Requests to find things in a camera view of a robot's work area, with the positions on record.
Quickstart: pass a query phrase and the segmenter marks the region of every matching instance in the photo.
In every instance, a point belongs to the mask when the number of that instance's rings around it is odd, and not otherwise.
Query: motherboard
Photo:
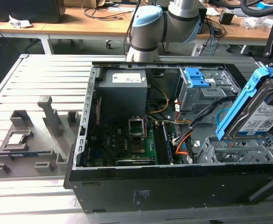
[[[142,130],[141,125],[129,129],[128,122],[97,126],[88,138],[84,165],[111,167],[173,163],[174,152],[170,142],[176,136],[175,127],[146,120],[144,136],[133,136]]]

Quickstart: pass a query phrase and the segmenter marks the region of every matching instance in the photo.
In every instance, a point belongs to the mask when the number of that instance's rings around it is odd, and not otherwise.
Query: desk leg
[[[164,43],[164,51],[165,51],[165,53],[168,53],[168,49],[169,49],[169,42],[165,42]]]
[[[53,51],[50,39],[47,37],[40,37],[40,39],[41,39],[45,54],[46,55],[53,55],[54,51]]]
[[[84,50],[84,41],[83,40],[79,40],[79,47],[80,47],[80,50]]]
[[[203,45],[205,44],[205,40],[198,40],[196,39],[196,43],[193,47],[191,56],[200,56],[202,51]]]
[[[248,55],[249,52],[252,50],[252,45],[243,45],[240,54],[242,55]]]

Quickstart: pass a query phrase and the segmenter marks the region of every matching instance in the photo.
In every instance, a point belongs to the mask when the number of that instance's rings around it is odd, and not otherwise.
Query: floor
[[[30,44],[28,39],[21,38],[1,38],[0,47],[0,83],[4,76],[8,73],[10,68],[13,66],[20,54],[24,53],[26,46]],[[112,41],[110,44],[111,49],[105,47],[104,41],[84,41],[85,50],[79,49],[78,40],[75,40],[75,45],[71,46],[69,40],[61,40],[59,43],[57,40],[53,40],[53,48],[55,54],[79,54],[79,55],[123,55],[123,42]],[[216,50],[214,56],[241,56],[239,46],[232,46],[232,52],[226,51],[226,45],[220,45]],[[193,49],[193,44],[181,44],[181,43],[171,43],[169,47],[169,52],[164,54],[162,44],[158,46],[158,51],[160,55],[169,56],[190,56]],[[254,47],[253,55],[261,56],[263,52],[263,47]],[[29,50],[30,54],[44,54],[41,42],[37,43]],[[210,53],[205,51],[202,56],[209,56]]]

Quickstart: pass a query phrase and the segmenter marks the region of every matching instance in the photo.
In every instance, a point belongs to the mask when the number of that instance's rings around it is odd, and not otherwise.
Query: hard drive
[[[218,139],[266,139],[273,134],[273,68],[257,69],[216,129]]]

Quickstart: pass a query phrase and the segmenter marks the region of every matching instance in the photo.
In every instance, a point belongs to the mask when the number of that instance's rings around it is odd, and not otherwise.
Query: aluminum extrusion table
[[[91,61],[124,61],[123,56],[21,55],[0,84],[0,145],[11,126],[13,110],[44,116],[39,96],[50,95],[59,114],[81,112]],[[248,78],[259,67],[248,57],[161,57],[164,62],[234,63]],[[63,176],[0,179],[0,223],[272,223],[273,195],[258,205],[184,210],[83,213]]]

